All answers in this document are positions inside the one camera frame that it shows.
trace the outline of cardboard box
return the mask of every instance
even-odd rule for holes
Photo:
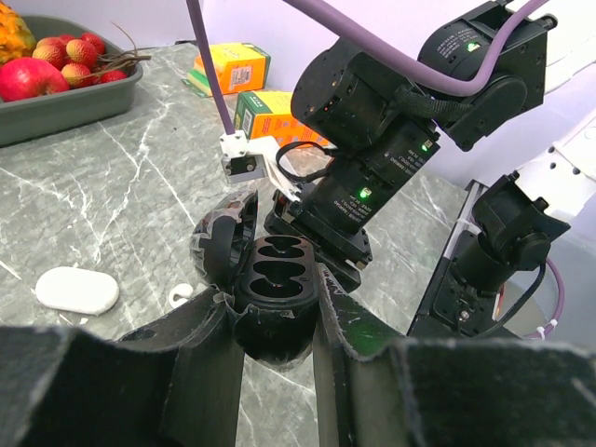
[[[234,113],[236,129],[247,138],[272,135],[283,146],[289,142],[329,142],[291,115],[291,92],[249,91],[238,95]]]
[[[271,57],[253,44],[211,45],[211,56],[220,88],[224,95],[264,88],[269,73]],[[186,80],[195,88],[212,96],[205,67],[200,55]]]

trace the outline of gray tray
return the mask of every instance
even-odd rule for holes
[[[60,34],[91,32],[67,20],[23,16],[35,39]],[[103,39],[108,53],[122,52]],[[135,84],[142,78],[137,65],[129,78],[30,100],[0,101],[0,146],[41,137],[126,112],[134,100]]]

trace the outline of black cable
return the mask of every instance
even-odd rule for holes
[[[276,162],[278,164],[278,168],[281,171],[281,173],[284,176],[286,176],[286,178],[291,180],[292,182],[311,183],[311,182],[315,181],[316,179],[325,177],[328,173],[327,168],[323,168],[323,169],[319,169],[315,172],[312,172],[308,175],[300,176],[300,175],[296,175],[296,174],[292,174],[292,173],[288,172],[283,166],[281,166],[281,163],[279,163],[279,160],[281,160],[281,158],[283,156],[285,156],[289,151],[296,149],[300,146],[307,146],[307,145],[316,147],[317,149],[319,149],[319,151],[321,151],[326,156],[333,156],[333,153],[335,152],[332,149],[324,148],[323,146],[321,146],[320,144],[318,144],[316,142],[290,142],[290,143],[286,144],[285,146],[280,147],[278,150],[278,153],[276,154]]]
[[[476,335],[476,337],[474,338],[488,337],[489,335],[495,333],[503,326],[505,326],[520,311],[520,309],[522,309],[522,307],[525,306],[528,300],[532,298],[532,295],[534,295],[534,293],[542,284],[542,281],[544,280],[544,276],[546,275],[546,273],[547,264],[542,263],[540,265],[540,270],[538,270],[538,276],[536,277],[532,285],[528,288],[528,290],[523,293],[520,299],[516,301],[515,304],[507,311],[507,313],[500,320],[498,320],[490,329],[484,331],[479,335]]]

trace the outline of white wall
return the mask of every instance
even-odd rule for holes
[[[390,44],[415,57],[429,34],[483,0],[328,0]],[[270,85],[292,90],[306,65],[332,45],[335,36],[281,0],[205,0],[212,43],[246,41],[272,56]],[[548,96],[539,109],[507,123],[489,139],[462,153],[446,138],[428,168],[466,186],[475,178],[492,183],[546,150],[576,121],[596,107],[596,67]],[[574,230],[596,243],[596,199],[573,222]]]
[[[161,47],[194,39],[183,0],[7,0],[20,14],[55,16],[79,23],[122,48]]]

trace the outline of gray marble surface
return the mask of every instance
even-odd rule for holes
[[[223,129],[212,101],[181,82],[196,50],[151,53],[125,115],[0,149],[0,324],[79,325],[113,339],[169,312],[167,296],[177,284],[198,284],[189,236],[242,186],[223,176]],[[294,159],[299,166],[322,161],[306,153]],[[273,188],[265,181],[252,186],[261,191],[262,222]],[[410,324],[464,195],[421,172],[367,227],[375,260],[354,295],[400,331]],[[99,317],[42,307],[35,283],[60,265],[112,275],[121,290],[115,307]],[[285,373],[247,359],[238,446],[314,447],[316,421],[311,358]]]

